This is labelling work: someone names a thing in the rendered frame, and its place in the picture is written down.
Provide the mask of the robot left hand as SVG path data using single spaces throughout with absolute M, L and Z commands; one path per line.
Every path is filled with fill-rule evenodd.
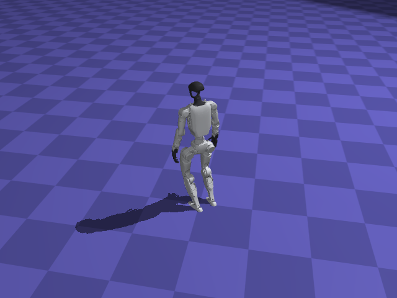
M 177 158 L 177 157 L 176 157 L 176 153 L 177 153 L 177 152 L 178 152 L 178 149 L 177 149 L 177 148 L 174 149 L 174 151 L 172 150 L 172 157 L 173 157 L 175 163 L 179 163 L 178 161 L 176 161 L 176 160 L 178 160 L 178 159 L 176 159 L 176 158 Z

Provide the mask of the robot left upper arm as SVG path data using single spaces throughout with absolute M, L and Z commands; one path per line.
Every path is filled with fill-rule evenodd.
M 189 116 L 190 113 L 190 108 L 189 107 L 183 107 L 180 108 L 178 111 L 178 136 L 183 136 L 185 135 L 185 122 L 186 122 L 186 118 Z

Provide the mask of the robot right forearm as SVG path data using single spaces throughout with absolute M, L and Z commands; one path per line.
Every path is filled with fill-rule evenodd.
M 218 128 L 220 126 L 220 123 L 216 124 L 216 125 L 212 125 L 212 135 L 215 137 L 216 134 L 218 133 Z

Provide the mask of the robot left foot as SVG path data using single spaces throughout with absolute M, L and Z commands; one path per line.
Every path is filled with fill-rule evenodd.
M 196 209 L 195 206 L 194 206 L 194 203 L 193 203 L 192 201 L 189 201 L 188 204 L 189 204 L 192 208 L 194 208 L 196 211 L 198 211 L 198 212 L 202 212 L 202 211 L 203 211 L 203 209 L 202 209 L 201 207 L 199 207 L 199 206 L 198 206 L 198 209 Z

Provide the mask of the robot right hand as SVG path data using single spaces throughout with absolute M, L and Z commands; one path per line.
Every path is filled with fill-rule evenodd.
M 211 142 L 212 142 L 213 145 L 216 147 L 216 145 L 217 145 L 217 138 L 218 138 L 218 134 L 216 134 L 215 137 L 212 135 L 212 137 L 210 137 L 208 140 L 212 139 Z

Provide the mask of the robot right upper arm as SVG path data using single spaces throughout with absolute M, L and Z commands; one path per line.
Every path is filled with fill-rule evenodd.
M 218 120 L 218 111 L 217 111 L 217 104 L 214 103 L 213 101 L 208 101 L 208 102 L 209 102 L 210 105 L 211 105 L 211 117 L 212 117 L 212 119 L 211 119 L 211 124 L 212 124 L 212 125 L 216 125 L 216 124 L 219 123 L 219 120 Z

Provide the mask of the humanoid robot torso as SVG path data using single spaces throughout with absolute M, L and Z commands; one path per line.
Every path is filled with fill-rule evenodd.
M 211 105 L 204 99 L 205 105 L 194 106 L 190 102 L 186 107 L 190 108 L 189 116 L 187 117 L 187 125 L 195 140 L 191 141 L 191 146 L 195 149 L 196 154 L 202 154 L 207 151 L 208 143 L 204 139 L 204 135 L 209 134 L 211 127 Z

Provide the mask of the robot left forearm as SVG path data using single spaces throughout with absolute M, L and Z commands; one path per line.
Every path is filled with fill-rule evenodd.
M 181 140 L 182 140 L 182 136 L 178 136 L 178 129 L 176 129 L 176 134 L 175 134 L 175 137 L 174 137 L 174 143 L 173 143 L 173 146 L 172 146 L 172 150 L 174 151 L 174 149 L 178 149 L 179 150 L 179 146 L 180 146 L 180 143 L 181 143 Z

